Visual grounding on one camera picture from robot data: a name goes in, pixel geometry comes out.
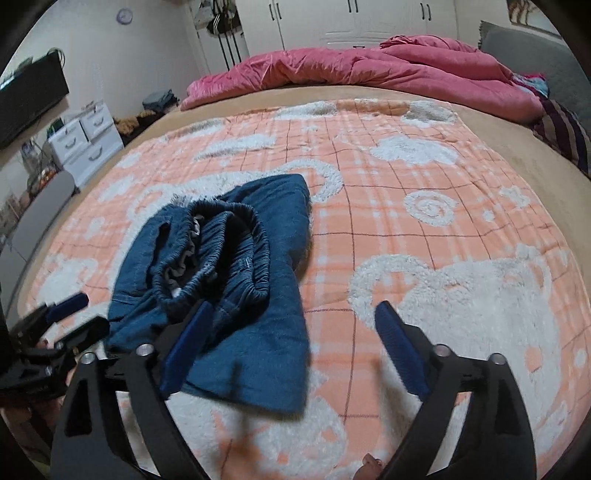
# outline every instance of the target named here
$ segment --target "white fluffy pattern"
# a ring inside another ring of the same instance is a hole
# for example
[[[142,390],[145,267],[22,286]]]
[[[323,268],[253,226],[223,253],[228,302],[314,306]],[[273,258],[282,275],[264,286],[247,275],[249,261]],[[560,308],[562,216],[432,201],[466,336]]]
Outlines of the white fluffy pattern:
[[[542,287],[533,266],[543,274]],[[415,279],[415,286],[395,306],[402,319],[461,356],[487,358],[502,352],[522,391],[531,424],[537,426],[551,407],[561,378],[558,327],[548,305],[551,274],[544,257],[523,244],[517,246],[514,258],[457,262],[439,270],[410,255],[372,257],[355,270],[348,298],[370,329],[375,328],[374,285],[395,272]],[[529,346],[539,346],[544,358],[533,373],[525,364]]]
[[[577,368],[583,368],[585,363],[587,363],[587,351],[584,348],[580,348],[574,355],[574,365]]]
[[[308,132],[317,132],[317,131],[318,131],[318,125],[308,125],[306,127],[301,128],[301,132],[303,134],[308,133]]]
[[[499,195],[506,197],[515,203],[515,208],[517,210],[521,210],[531,203],[531,199],[528,196],[523,195],[523,193],[521,193],[521,189],[517,185],[513,185],[512,187],[503,187],[501,190],[499,190]]]
[[[565,267],[569,266],[569,252],[566,250],[561,250],[560,253],[560,260]]]
[[[426,165],[436,161],[453,165],[457,151],[436,140],[412,139],[406,135],[394,135],[380,140],[369,152],[386,161],[403,160],[411,165]]]
[[[564,424],[568,418],[569,409],[566,402],[562,402],[548,417],[548,420],[546,420],[542,428],[537,430],[534,435],[536,455],[542,455],[552,448],[554,441],[562,433]]]
[[[119,274],[119,267],[141,228],[152,215],[158,212],[167,203],[170,203],[173,196],[185,196],[191,199],[215,197],[227,193],[233,188],[249,181],[288,173],[292,170],[305,170],[308,168],[316,171],[318,175],[324,177],[324,185],[322,185],[320,190],[310,198],[312,203],[325,202],[333,195],[339,193],[343,188],[343,177],[335,167],[328,163],[310,158],[293,160],[281,167],[269,171],[234,171],[216,173],[195,180],[190,180],[183,184],[170,185],[161,183],[147,187],[133,199],[127,209],[126,215],[128,220],[131,221],[131,224],[126,230],[123,241],[116,254],[113,256],[113,261],[109,267],[109,288],[112,288],[115,285],[115,280]],[[139,205],[141,205],[144,199],[152,193],[161,193],[161,196],[149,205],[139,209]]]
[[[131,168],[138,162],[138,160],[141,157],[141,152],[131,152],[124,156],[121,160],[119,160],[117,168]]]
[[[49,255],[46,264],[57,267],[47,276],[36,296],[38,304],[59,303],[78,293],[95,274],[98,263],[94,258],[66,258],[61,254]]]
[[[66,222],[66,224],[63,226],[63,229],[66,232],[71,232],[74,228],[78,226],[79,223],[80,217],[72,217]]]
[[[108,202],[113,200],[118,195],[124,195],[133,185],[135,179],[133,175],[128,175],[117,181],[114,181],[111,185],[105,188],[98,197],[98,202]]]
[[[493,223],[495,221],[495,212],[492,210],[485,210],[482,212],[482,219],[485,222]]]
[[[222,140],[209,145],[205,150],[193,157],[194,160],[203,158],[224,157],[226,155],[236,155],[246,150],[262,150],[275,145],[277,139],[268,135],[254,134],[245,137],[231,138]]]
[[[338,113],[334,102],[312,102],[305,105],[279,108],[273,116],[275,120],[311,120]]]
[[[355,476],[355,472],[357,472],[362,465],[363,463],[361,460],[351,462],[347,466],[332,470],[324,480],[352,480]]]
[[[104,217],[93,218],[90,221],[90,223],[88,224],[88,228],[86,229],[86,232],[84,232],[84,235],[83,235],[84,240],[90,240],[92,237],[94,237],[97,233],[100,232],[100,229],[102,228],[102,226],[104,224],[105,224]]]
[[[216,132],[219,132],[223,127],[223,118],[210,118],[184,128],[182,134],[178,137],[175,137],[175,140],[184,142],[187,140],[192,140],[193,138],[205,137],[206,135],[212,135]],[[165,135],[165,137],[167,140],[170,139],[168,135]]]
[[[319,386],[322,375],[312,370],[310,384]],[[310,388],[310,395],[316,387]],[[155,472],[148,452],[141,442],[137,424],[128,405],[127,395],[122,395],[125,427],[140,466]],[[279,471],[290,477],[322,476],[338,463],[346,447],[345,428],[337,413],[321,397],[311,397],[303,417],[298,420],[268,420],[249,413],[240,406],[194,397],[185,393],[172,395],[167,401],[175,423],[189,448],[196,454],[205,471],[213,478],[220,478],[219,465],[225,452],[218,450],[214,415],[218,415],[228,437],[251,437],[250,441],[260,450],[259,468]],[[332,430],[337,439],[327,441],[322,433]],[[318,452],[318,458],[306,456],[306,447]],[[279,453],[289,453],[285,465],[277,465]]]
[[[326,440],[326,430],[332,431],[336,440]],[[288,478],[310,478],[326,475],[338,463],[347,446],[347,434],[337,412],[324,398],[314,397],[308,399],[301,420],[273,423],[255,437],[254,443],[264,455],[261,467],[266,471],[278,470]],[[289,452],[285,465],[277,463],[281,452]]]
[[[453,124],[456,122],[455,112],[428,100],[410,102],[408,112],[400,120],[407,125],[419,128],[432,127],[440,124]]]
[[[418,190],[404,198],[404,207],[411,217],[433,226],[451,225],[456,206],[454,199],[431,190]]]

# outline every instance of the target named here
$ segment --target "white wardrobe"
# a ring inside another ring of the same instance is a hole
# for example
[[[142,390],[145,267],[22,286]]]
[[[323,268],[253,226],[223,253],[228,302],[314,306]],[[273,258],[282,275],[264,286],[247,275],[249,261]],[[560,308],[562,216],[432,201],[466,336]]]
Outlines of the white wardrobe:
[[[251,55],[374,47],[393,35],[457,38],[454,0],[236,0]]]

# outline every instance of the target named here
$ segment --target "blue denim fabric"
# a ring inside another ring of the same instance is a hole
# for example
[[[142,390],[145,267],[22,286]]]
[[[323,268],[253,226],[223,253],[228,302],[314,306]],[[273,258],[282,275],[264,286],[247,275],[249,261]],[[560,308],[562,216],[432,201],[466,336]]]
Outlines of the blue denim fabric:
[[[183,387],[285,413],[303,410],[309,342],[294,270],[309,235],[310,193],[301,175],[256,180],[213,200],[168,205],[144,225],[109,308],[106,347],[155,341],[195,299],[215,305],[214,329]],[[173,298],[164,270],[195,241],[198,268]]]

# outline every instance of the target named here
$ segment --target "white wall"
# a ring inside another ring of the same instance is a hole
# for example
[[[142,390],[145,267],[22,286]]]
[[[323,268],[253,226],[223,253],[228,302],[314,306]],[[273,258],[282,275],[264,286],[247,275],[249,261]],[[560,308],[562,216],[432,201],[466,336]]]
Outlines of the white wall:
[[[456,16],[458,39],[475,47],[480,40],[479,29],[481,20],[494,23],[501,27],[523,30],[566,45],[563,40],[553,35],[544,34],[533,28],[512,25],[509,21],[506,0],[456,0]]]
[[[134,13],[129,25],[115,19],[124,7]],[[134,115],[146,96],[169,88],[183,99],[189,84],[206,73],[196,61],[187,8],[183,0],[58,0],[25,37],[2,77],[27,57],[37,59],[57,47],[66,55],[66,115],[98,99],[114,116]],[[40,132],[40,144],[53,118],[46,120],[27,134]],[[23,137],[0,151],[0,203],[26,189],[28,174],[18,153]]]

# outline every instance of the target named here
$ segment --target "white drawer unit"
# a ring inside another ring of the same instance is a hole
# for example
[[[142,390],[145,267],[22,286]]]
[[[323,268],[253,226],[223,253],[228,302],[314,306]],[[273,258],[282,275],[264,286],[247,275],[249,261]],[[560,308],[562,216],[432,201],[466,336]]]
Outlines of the white drawer unit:
[[[114,125],[107,127],[76,158],[64,164],[74,177],[76,186],[83,187],[90,178],[119,150],[123,142]]]
[[[93,140],[113,125],[113,117],[104,102],[97,102],[82,112],[80,123],[88,140]]]
[[[77,119],[66,124],[48,142],[62,165],[76,158],[89,145],[82,125]]]

